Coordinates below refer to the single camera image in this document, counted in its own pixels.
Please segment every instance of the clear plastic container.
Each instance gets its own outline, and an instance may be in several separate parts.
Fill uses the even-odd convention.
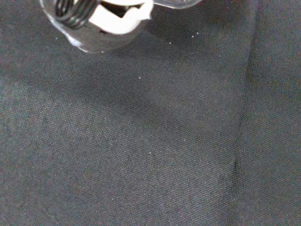
[[[201,0],[39,0],[51,23],[89,53],[127,45],[151,18],[153,4],[187,8]]]
[[[201,0],[155,0],[155,4],[169,7],[183,9],[198,4]]]

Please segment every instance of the coiled spring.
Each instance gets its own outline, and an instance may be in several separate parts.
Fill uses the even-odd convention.
[[[56,20],[71,29],[79,29],[88,23],[100,0],[56,0]]]

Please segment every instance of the white plastic piece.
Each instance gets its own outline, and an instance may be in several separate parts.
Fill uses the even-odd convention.
[[[151,18],[151,11],[154,6],[153,0],[104,0],[105,2],[119,5],[132,6],[120,18],[104,6],[98,5],[90,17],[89,22],[98,26],[101,30],[111,34],[127,34],[133,31],[142,20],[149,20]]]

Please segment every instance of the dark gray fabric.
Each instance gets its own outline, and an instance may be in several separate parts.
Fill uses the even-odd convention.
[[[2,1],[0,224],[299,224],[300,6],[156,7],[91,55]]]

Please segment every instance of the transparent plastic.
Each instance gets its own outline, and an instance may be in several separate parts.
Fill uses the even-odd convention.
[[[194,6],[202,0],[155,0],[155,4],[169,7],[183,9]]]
[[[122,35],[116,35],[109,32],[104,32],[99,26],[93,23],[86,23],[80,29],[72,29],[65,26],[63,23],[58,22],[55,13],[55,6],[58,0],[39,0],[43,11],[51,21],[54,27],[60,30],[69,40],[69,42],[78,47],[79,49],[89,53],[103,53],[107,50],[120,48],[130,43],[143,28],[145,27],[145,20],[131,32]],[[123,0],[108,0],[117,3]],[[201,0],[154,0],[153,3],[169,7],[169,8],[188,8],[199,3]]]

